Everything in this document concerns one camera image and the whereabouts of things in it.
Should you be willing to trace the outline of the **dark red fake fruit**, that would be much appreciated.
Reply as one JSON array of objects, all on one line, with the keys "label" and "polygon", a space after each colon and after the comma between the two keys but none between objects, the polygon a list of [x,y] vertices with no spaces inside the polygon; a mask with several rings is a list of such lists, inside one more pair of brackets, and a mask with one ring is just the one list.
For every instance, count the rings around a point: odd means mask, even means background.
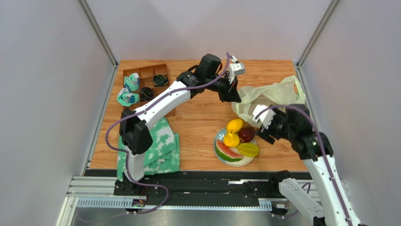
[{"label": "dark red fake fruit", "polygon": [[254,139],[256,131],[252,126],[246,126],[240,129],[238,136],[243,143],[249,143]]}]

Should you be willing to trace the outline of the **yellow fake pear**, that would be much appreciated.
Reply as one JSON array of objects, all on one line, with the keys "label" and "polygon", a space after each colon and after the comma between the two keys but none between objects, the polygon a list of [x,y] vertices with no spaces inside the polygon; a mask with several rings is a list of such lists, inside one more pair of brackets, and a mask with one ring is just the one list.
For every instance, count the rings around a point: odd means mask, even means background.
[{"label": "yellow fake pear", "polygon": [[223,138],[223,143],[227,146],[227,147],[237,147],[240,144],[241,140],[238,136],[238,134],[230,131],[227,132]]}]

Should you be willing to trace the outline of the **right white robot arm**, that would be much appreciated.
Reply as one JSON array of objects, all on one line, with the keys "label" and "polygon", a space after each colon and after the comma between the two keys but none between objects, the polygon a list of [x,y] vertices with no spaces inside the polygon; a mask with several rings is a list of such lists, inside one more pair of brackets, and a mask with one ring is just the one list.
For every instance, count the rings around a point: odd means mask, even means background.
[{"label": "right white robot arm", "polygon": [[271,176],[274,191],[287,198],[312,226],[361,226],[340,181],[334,152],[327,136],[319,132],[303,104],[257,105],[253,121],[257,135],[273,144],[285,139],[304,162],[319,196],[315,201],[287,170]]}]

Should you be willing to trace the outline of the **fake watermelon slice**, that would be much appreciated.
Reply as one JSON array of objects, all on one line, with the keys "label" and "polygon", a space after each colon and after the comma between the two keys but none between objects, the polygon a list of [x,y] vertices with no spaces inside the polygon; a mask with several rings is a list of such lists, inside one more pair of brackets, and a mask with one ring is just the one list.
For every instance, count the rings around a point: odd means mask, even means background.
[{"label": "fake watermelon slice", "polygon": [[227,162],[238,162],[243,159],[243,155],[234,152],[229,147],[227,147],[221,140],[216,140],[215,142],[215,153],[216,155],[224,161]]}]

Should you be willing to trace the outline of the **avocado print plastic bag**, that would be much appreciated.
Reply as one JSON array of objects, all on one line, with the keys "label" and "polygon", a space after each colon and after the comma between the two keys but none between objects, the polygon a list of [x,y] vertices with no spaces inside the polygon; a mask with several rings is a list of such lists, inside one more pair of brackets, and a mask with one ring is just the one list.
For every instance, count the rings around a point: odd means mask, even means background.
[{"label": "avocado print plastic bag", "polygon": [[305,104],[306,101],[306,94],[295,75],[286,77],[281,82],[271,85],[261,87],[244,86],[238,90],[238,93],[241,102],[232,102],[232,109],[239,118],[255,128],[261,125],[252,121],[252,113],[258,104],[265,106],[289,105]]}]

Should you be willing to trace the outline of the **yellow green fake starfruit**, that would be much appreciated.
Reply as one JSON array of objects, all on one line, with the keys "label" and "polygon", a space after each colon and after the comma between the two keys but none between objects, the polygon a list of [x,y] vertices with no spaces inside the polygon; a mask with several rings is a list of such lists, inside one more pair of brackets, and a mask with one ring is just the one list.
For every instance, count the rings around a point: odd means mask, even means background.
[{"label": "yellow green fake starfruit", "polygon": [[240,154],[247,157],[256,157],[259,155],[259,147],[252,143],[242,143],[237,146],[237,150]]}]

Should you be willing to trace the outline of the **yellow fake lemon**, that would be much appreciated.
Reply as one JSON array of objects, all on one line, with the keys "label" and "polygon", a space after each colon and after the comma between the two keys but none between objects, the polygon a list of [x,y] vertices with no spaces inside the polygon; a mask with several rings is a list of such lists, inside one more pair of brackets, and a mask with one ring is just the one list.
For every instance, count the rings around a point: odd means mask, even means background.
[{"label": "yellow fake lemon", "polygon": [[243,127],[243,120],[240,118],[229,121],[226,125],[227,133],[238,133]]}]

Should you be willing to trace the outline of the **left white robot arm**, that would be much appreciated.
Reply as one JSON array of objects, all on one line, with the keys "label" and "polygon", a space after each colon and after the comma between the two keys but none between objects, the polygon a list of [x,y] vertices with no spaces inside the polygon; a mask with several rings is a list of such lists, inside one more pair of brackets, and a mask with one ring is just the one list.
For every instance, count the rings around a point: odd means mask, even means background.
[{"label": "left white robot arm", "polygon": [[224,67],[219,57],[206,54],[152,101],[133,111],[124,110],[119,134],[126,154],[124,173],[128,180],[140,184],[144,177],[145,152],[153,144],[150,130],[161,118],[206,89],[218,93],[222,102],[241,102],[237,76],[244,73],[244,64],[230,54]]}]

